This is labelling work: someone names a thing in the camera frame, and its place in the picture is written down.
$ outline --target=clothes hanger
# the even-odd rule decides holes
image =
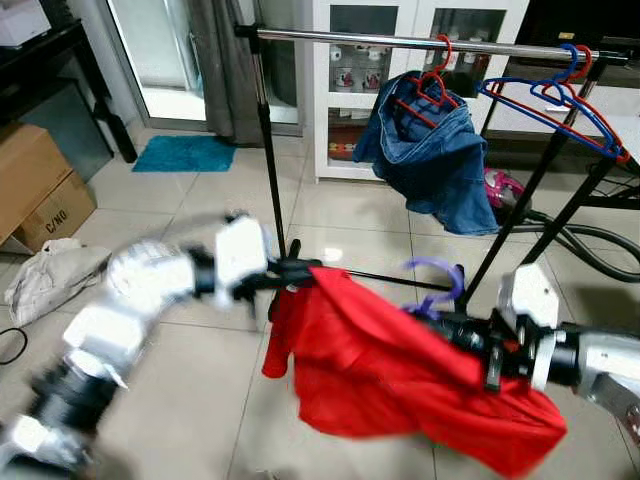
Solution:
[[[573,86],[569,84],[570,80],[583,77],[587,74],[592,63],[591,50],[584,45],[574,46],[568,43],[562,44],[561,47],[571,52],[571,63],[565,71],[560,72],[549,79],[539,81],[526,80],[518,77],[490,78],[480,84],[478,92],[491,98],[495,98],[500,103],[507,105],[508,107],[513,108],[514,110],[517,110],[520,113],[553,128],[554,130],[561,131],[577,142],[582,143],[583,145],[586,145],[607,157],[616,158],[619,162],[628,161],[630,158],[629,152],[624,149],[620,138],[613,131],[606,119],[600,112],[598,112],[597,109],[591,106],[584,98],[580,97],[575,92]],[[579,51],[585,53],[586,62],[580,70],[576,71]],[[580,113],[585,115],[593,125],[595,125],[604,137],[605,141],[603,143],[599,143],[596,140],[578,132],[574,128],[563,124],[557,119],[550,117],[529,105],[525,105],[499,93],[498,87],[505,83],[524,83],[530,86],[529,93],[534,97],[540,98],[541,100],[553,105],[577,109]]]
[[[419,96],[420,98],[425,99],[426,101],[436,105],[437,107],[442,107],[445,102],[449,102],[453,106],[453,108],[457,108],[459,106],[458,103],[447,94],[447,90],[446,90],[446,88],[444,86],[444,82],[442,81],[442,78],[440,77],[440,73],[447,66],[447,64],[449,63],[449,59],[451,58],[451,50],[452,50],[451,49],[451,42],[449,41],[449,37],[447,37],[444,34],[440,34],[436,38],[438,40],[442,40],[443,42],[445,42],[447,44],[447,56],[444,59],[444,62],[441,63],[440,65],[437,65],[431,72],[425,72],[419,79],[418,78],[410,78],[409,81],[416,84],[416,95]],[[440,98],[439,99],[433,98],[433,97],[431,97],[431,96],[429,96],[429,95],[427,95],[426,93],[423,92],[424,82],[426,80],[429,80],[429,79],[433,79],[438,84],[438,86],[440,87]],[[415,117],[417,117],[420,120],[422,120],[429,127],[436,128],[436,124],[433,121],[429,120],[427,117],[422,115],[420,112],[415,110],[413,107],[411,107],[406,102],[400,100],[399,98],[396,98],[395,102],[396,102],[397,105],[400,105],[402,108],[407,110],[409,113],[411,113]]]

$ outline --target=cardboard box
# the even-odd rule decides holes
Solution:
[[[71,172],[13,232],[12,242],[35,253],[47,240],[73,235],[95,208],[82,179]]]
[[[46,130],[12,124],[0,131],[0,245],[71,172]]]

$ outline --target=tiled floor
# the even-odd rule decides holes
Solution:
[[[155,133],[142,131],[138,147],[144,148]],[[491,238],[451,235],[431,217],[409,214],[402,197],[382,184],[316,183],[300,140],[279,137],[275,145],[285,229],[289,241],[302,240],[302,256],[413,278],[402,263],[412,255],[433,255],[463,264],[471,275],[490,246]],[[579,175],[550,174],[536,194],[536,207],[555,213],[579,182]],[[188,232],[181,224],[190,216],[229,208],[249,210],[273,225],[262,150],[238,150],[224,174],[134,174],[116,158],[91,180],[90,188],[98,210],[76,236],[112,249],[149,234],[175,243],[211,242],[217,223]],[[581,222],[640,241],[637,212],[585,209],[579,216]],[[471,313],[489,313],[500,275],[519,263],[535,239],[535,234],[510,238],[474,296]],[[599,253],[633,268],[615,249]],[[21,260],[0,255],[0,290]],[[637,286],[602,276],[559,246],[549,248],[540,263],[561,294],[562,320],[640,332]],[[416,276],[424,281],[441,278],[422,270]],[[366,283],[398,305],[424,295],[413,287]],[[73,314],[97,293],[85,291],[28,327],[27,354],[0,367],[0,420],[23,404],[27,372],[47,361]],[[105,470],[118,465],[118,474],[105,478],[248,480],[265,469],[278,472],[283,480],[496,478],[477,462],[422,436],[354,442],[320,434],[300,422],[291,377],[269,380],[259,371],[270,299],[268,294],[259,296],[256,320],[245,306],[221,313],[196,302],[164,315],[146,358],[130,379],[130,391],[118,397],[102,424],[100,452],[109,459]],[[0,327],[8,324],[7,308],[0,306]],[[0,353],[10,348],[0,344]],[[570,433],[531,479],[638,478],[640,454],[608,414],[568,390],[550,387],[548,393],[567,418]]]

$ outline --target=black table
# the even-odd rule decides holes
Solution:
[[[63,28],[52,29],[20,48],[0,48],[0,90],[13,83],[48,81],[52,77],[44,74],[48,72],[47,67],[66,63],[72,56],[77,59],[95,98],[93,115],[107,123],[124,160],[135,162],[138,154],[124,123],[109,110],[107,99],[111,98],[111,94],[80,20]]]

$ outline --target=white cabinet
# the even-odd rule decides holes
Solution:
[[[527,0],[313,0],[313,29],[513,43]],[[351,161],[381,83],[408,70],[431,70],[441,54],[409,49],[313,46],[313,148],[317,177],[376,179]],[[443,79],[467,99],[479,130],[490,99],[475,83],[500,76],[508,57],[456,52]]]

